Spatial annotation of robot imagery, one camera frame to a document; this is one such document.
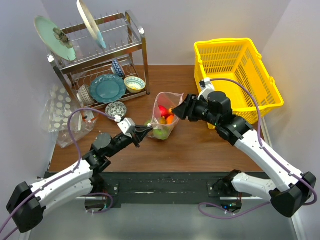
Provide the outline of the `orange red toy peach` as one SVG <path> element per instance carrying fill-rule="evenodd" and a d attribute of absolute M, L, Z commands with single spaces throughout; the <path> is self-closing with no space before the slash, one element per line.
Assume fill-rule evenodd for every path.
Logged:
<path fill-rule="evenodd" d="M 175 116 L 172 114 L 172 115 L 169 115 L 167 118 L 166 118 L 166 124 L 167 125 L 171 125 L 175 120 Z"/>

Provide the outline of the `red toy apple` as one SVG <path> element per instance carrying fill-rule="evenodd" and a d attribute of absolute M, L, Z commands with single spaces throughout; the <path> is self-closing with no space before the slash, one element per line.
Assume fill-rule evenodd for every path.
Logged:
<path fill-rule="evenodd" d="M 167 109 L 166 107 L 162 106 L 162 105 L 158 105 L 158 109 L 159 109 L 159 111 L 160 111 L 160 116 L 167 118 L 167 116 L 168 116 L 168 109 Z"/>

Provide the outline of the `clear pink zip bag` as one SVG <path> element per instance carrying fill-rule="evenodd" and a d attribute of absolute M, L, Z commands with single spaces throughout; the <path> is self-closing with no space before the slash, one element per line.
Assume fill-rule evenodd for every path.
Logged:
<path fill-rule="evenodd" d="M 173 109 L 183 101 L 183 93 L 160 92 L 154 101 L 152 116 L 145 124 L 151 124 L 153 130 L 148 134 L 152 139 L 167 140 L 179 122 Z"/>

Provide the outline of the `green toy cabbage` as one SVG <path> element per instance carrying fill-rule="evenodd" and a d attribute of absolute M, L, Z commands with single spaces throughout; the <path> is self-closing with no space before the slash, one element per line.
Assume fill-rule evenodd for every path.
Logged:
<path fill-rule="evenodd" d="M 166 140 L 169 135 L 170 131 L 167 128 L 153 130 L 153 137 L 158 140 Z"/>

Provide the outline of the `brown toy kiwi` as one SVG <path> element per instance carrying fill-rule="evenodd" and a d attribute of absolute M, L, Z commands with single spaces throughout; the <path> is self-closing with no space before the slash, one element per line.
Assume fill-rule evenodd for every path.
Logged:
<path fill-rule="evenodd" d="M 165 118 L 165 117 L 161 117 L 161 118 L 159 119 L 159 123 L 162 124 L 162 125 L 166 125 L 166 124 L 167 124 L 166 118 Z"/>

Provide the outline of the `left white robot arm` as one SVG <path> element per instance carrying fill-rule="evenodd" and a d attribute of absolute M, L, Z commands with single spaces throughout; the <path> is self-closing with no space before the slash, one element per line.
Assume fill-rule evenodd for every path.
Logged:
<path fill-rule="evenodd" d="M 120 123 L 121 133 L 111 137 L 100 133 L 79 161 L 65 170 L 31 185 L 18 184 L 6 206 L 20 233 L 35 228 L 51 210 L 81 196 L 99 196 L 104 190 L 100 177 L 109 158 L 131 144 L 136 147 L 152 131 L 150 125 Z"/>

